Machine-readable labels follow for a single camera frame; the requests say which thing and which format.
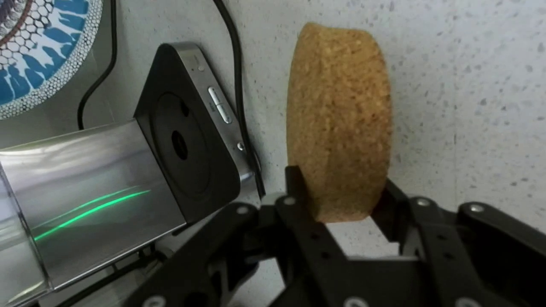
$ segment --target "green light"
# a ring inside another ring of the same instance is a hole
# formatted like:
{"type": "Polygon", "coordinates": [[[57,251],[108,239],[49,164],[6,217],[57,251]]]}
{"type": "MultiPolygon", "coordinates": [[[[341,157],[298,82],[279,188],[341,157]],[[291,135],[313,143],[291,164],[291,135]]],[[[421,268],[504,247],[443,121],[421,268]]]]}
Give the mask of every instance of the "green light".
{"type": "Polygon", "coordinates": [[[42,227],[42,225],[45,225],[45,223],[50,223],[50,222],[54,222],[54,220],[59,220],[59,218],[73,213],[73,211],[78,211],[78,210],[81,210],[81,208],[85,208],[85,206],[90,206],[90,205],[93,205],[93,203],[98,203],[98,201],[102,201],[102,200],[112,198],[112,196],[115,196],[115,194],[120,194],[120,193],[124,193],[124,191],[127,191],[127,189],[131,189],[131,188],[119,189],[119,191],[114,191],[114,193],[102,194],[102,196],[98,196],[98,198],[93,198],[93,200],[90,200],[90,201],[86,201],[86,203],[78,205],[76,208],[73,208],[73,210],[69,210],[69,211],[64,211],[62,215],[57,215],[57,217],[50,218],[50,220],[47,220],[47,222],[38,223],[38,225],[33,227],[33,229],[38,229],[38,227],[42,227]]]}
{"type": "Polygon", "coordinates": [[[61,229],[66,229],[66,227],[69,227],[69,225],[73,225],[73,223],[76,223],[76,222],[79,222],[79,220],[83,220],[83,218],[97,213],[97,211],[102,211],[102,210],[110,208],[110,206],[115,206],[115,205],[119,205],[119,203],[124,203],[124,201],[127,201],[127,200],[137,198],[137,196],[146,194],[146,193],[149,193],[149,191],[137,191],[137,193],[131,193],[131,194],[126,194],[126,196],[114,198],[114,200],[110,200],[110,201],[107,201],[107,203],[102,203],[100,206],[95,206],[95,208],[91,208],[91,210],[86,210],[86,211],[83,211],[83,213],[69,218],[69,220],[59,223],[57,227],[52,227],[52,229],[47,230],[47,232],[42,232],[42,234],[35,235],[33,240],[35,240],[35,242],[37,242],[37,240],[42,240],[44,237],[49,237],[50,234],[56,234],[56,232],[59,232],[61,229]]]}

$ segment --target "metal plate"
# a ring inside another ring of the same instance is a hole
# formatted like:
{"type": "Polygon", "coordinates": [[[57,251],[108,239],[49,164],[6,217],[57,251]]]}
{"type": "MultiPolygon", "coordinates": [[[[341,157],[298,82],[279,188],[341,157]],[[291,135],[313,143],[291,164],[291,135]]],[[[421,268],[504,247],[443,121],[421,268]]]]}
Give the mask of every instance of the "metal plate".
{"type": "Polygon", "coordinates": [[[3,181],[0,181],[0,283],[0,305],[23,302],[47,288],[16,205],[3,181]]]}
{"type": "Polygon", "coordinates": [[[52,288],[184,225],[134,121],[0,152],[52,288]]]}

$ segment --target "stainless steel surface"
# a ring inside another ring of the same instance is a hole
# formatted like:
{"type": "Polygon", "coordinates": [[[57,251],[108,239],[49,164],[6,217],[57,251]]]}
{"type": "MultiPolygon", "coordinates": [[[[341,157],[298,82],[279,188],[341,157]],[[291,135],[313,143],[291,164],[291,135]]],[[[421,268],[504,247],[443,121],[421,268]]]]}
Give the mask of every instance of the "stainless steel surface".
{"type": "Polygon", "coordinates": [[[207,95],[209,95],[211,102],[214,104],[221,121],[228,124],[230,119],[226,118],[226,114],[224,114],[224,111],[223,111],[223,107],[221,107],[221,104],[218,101],[216,90],[213,87],[207,87],[207,95]]]}
{"type": "Polygon", "coordinates": [[[15,305],[45,290],[45,278],[3,181],[0,181],[0,283],[0,305],[15,305]]]}
{"type": "Polygon", "coordinates": [[[218,85],[204,55],[197,46],[189,43],[172,44],[172,48],[177,49],[177,55],[180,56],[201,101],[206,102],[206,111],[213,119],[224,148],[228,150],[230,157],[233,159],[238,169],[238,179],[248,179],[252,176],[252,171],[243,159],[243,155],[247,153],[245,148],[240,150],[238,145],[242,143],[238,121],[230,104],[226,102],[226,97],[221,87],[218,85]]]}
{"type": "Polygon", "coordinates": [[[184,225],[134,121],[0,152],[54,290],[184,225]]]}

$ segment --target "white surface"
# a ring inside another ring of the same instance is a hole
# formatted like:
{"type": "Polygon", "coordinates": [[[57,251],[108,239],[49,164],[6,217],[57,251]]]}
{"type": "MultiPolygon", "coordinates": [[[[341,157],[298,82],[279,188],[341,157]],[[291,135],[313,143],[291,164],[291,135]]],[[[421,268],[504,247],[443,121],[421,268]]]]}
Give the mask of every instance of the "white surface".
{"type": "MultiPolygon", "coordinates": [[[[317,20],[366,29],[385,55],[395,123],[390,179],[405,193],[426,194],[450,210],[480,200],[546,230],[546,2],[226,0],[226,5],[243,44],[247,119],[267,191],[282,189],[293,44],[303,22],[317,20]]],[[[153,53],[165,41],[199,43],[231,97],[228,36],[211,0],[122,2],[119,26],[119,65],[95,99],[108,102],[115,121],[132,114],[153,53]]],[[[86,116],[102,113],[95,107],[86,116]]],[[[393,251],[368,222],[332,229],[352,256],[393,251]]],[[[262,305],[255,297],[267,297],[271,288],[253,286],[238,305],[262,305]]]]}

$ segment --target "cork puck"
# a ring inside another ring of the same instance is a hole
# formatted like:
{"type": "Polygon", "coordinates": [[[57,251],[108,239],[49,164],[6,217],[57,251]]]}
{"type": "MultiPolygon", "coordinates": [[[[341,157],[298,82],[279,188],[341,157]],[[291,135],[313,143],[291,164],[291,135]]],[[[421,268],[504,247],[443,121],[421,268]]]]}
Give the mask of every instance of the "cork puck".
{"type": "Polygon", "coordinates": [[[375,39],[306,24],[291,61],[286,142],[315,220],[359,220],[373,210],[387,179],[390,133],[390,87],[375,39]]]}

